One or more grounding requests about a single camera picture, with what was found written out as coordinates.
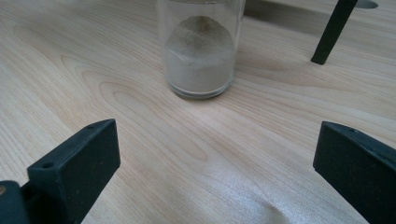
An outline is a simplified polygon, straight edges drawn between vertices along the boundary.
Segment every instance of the screw hole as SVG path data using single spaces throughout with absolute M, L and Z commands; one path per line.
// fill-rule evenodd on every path
M 41 167 L 43 168 L 43 169 L 49 169 L 49 168 L 51 168 L 53 166 L 53 162 L 47 162 L 47 163 L 44 163 Z
M 365 8 L 365 9 L 373 9 L 378 7 L 378 3 L 373 2 L 371 0 L 358 0 L 356 3 L 356 7 Z

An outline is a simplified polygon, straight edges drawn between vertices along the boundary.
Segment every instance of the powder inside jar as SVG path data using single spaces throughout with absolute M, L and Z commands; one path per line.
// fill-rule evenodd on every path
M 169 84 L 189 94 L 226 88 L 233 78 L 234 44 L 217 21 L 190 17 L 165 43 L 164 59 Z

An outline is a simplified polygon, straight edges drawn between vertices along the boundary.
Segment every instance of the clear glass container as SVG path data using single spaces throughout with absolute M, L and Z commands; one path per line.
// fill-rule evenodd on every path
M 245 0 L 157 0 L 165 77 L 176 93 L 209 98 L 233 81 Z

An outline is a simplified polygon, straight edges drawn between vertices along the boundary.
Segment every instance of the wood grain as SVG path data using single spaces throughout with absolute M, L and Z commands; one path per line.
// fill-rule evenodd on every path
M 356 8 L 309 62 L 336 1 L 247 0 L 235 80 L 166 85 L 154 0 L 0 0 L 0 179 L 115 118 L 121 168 L 84 223 L 366 223 L 313 167 L 320 123 L 396 147 L 392 0 Z

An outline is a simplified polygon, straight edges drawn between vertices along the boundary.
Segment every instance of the black metal rod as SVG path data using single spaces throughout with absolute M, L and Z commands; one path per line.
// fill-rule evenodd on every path
M 312 63 L 325 64 L 358 0 L 339 0 L 318 43 Z

